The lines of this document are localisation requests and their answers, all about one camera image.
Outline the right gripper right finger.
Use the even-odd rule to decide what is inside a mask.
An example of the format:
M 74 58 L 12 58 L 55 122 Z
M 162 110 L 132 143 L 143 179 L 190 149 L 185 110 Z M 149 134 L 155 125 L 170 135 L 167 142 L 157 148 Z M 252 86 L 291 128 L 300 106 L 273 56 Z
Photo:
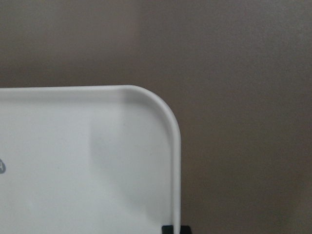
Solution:
M 188 225 L 183 225 L 180 227 L 180 234 L 191 234 L 191 227 Z

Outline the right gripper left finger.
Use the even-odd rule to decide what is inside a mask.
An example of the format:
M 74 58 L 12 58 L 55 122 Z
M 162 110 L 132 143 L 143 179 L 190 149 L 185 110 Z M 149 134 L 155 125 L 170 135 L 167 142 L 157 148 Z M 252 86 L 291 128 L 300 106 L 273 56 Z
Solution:
M 173 234 L 173 225 L 164 225 L 161 227 L 162 234 Z

